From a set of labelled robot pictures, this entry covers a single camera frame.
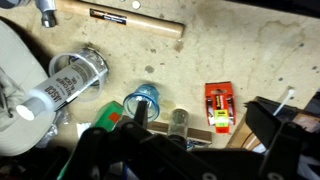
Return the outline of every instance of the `white cable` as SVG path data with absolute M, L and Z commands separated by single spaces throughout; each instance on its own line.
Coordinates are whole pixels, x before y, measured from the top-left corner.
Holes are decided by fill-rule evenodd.
M 277 108 L 276 111 L 274 111 L 273 116 L 276 116 L 280 110 L 283 108 L 283 106 L 289 101 L 289 99 L 292 97 L 292 95 L 295 93 L 294 89 L 289 89 L 288 94 L 286 96 L 286 98 L 284 98 L 284 100 L 282 101 L 282 103 L 280 104 L 280 106 Z M 248 145 L 246 146 L 246 149 L 249 149 L 249 147 L 252 145 L 252 143 L 257 139 L 257 136 L 254 136 L 251 141 L 248 143 Z

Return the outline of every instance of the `stained workbench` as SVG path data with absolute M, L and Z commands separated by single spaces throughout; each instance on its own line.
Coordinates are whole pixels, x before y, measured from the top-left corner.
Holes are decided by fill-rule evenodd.
M 319 88 L 319 19 L 225 1 L 140 0 L 139 10 L 132 0 L 89 2 L 181 22 L 186 29 L 175 40 L 63 12 L 55 13 L 59 25 L 46 29 L 33 2 L 1 9 L 0 16 L 18 24 L 47 53 L 38 57 L 42 61 L 87 45 L 107 58 L 111 71 L 103 93 L 95 101 L 69 105 L 70 123 L 59 127 L 56 143 L 75 145 L 75 123 L 91 122 L 102 105 L 122 103 L 142 83 L 160 92 L 158 121 L 167 122 L 173 109 L 183 108 L 191 115 L 190 127 L 212 132 L 204 109 L 207 82 L 232 81 L 238 120 L 246 112 L 243 104 L 257 95 L 281 100 L 292 86 L 296 94 L 288 104 L 303 108 Z M 214 135 L 212 146 L 224 147 L 231 136 Z

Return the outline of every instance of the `tool handle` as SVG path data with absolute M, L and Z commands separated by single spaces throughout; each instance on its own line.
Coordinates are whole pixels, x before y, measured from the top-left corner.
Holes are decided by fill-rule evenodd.
M 154 34 L 179 39 L 184 25 L 176 22 L 156 19 L 107 6 L 95 5 L 75 0 L 55 0 L 56 9 L 69 13 L 91 16 L 117 24 L 133 27 Z

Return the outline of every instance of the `red package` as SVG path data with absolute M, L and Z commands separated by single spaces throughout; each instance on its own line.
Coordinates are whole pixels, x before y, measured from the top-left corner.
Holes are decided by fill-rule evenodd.
M 231 82 L 206 83 L 205 105 L 209 126 L 216 127 L 217 134 L 229 133 L 236 124 L 236 109 Z

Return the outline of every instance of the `white container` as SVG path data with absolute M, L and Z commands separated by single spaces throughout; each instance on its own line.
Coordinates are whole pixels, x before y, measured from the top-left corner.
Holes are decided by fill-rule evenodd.
M 16 107 L 26 120 L 33 120 L 42 111 L 55 111 L 73 100 L 82 89 L 98 80 L 95 72 L 83 61 L 75 61 L 28 92 L 29 99 Z

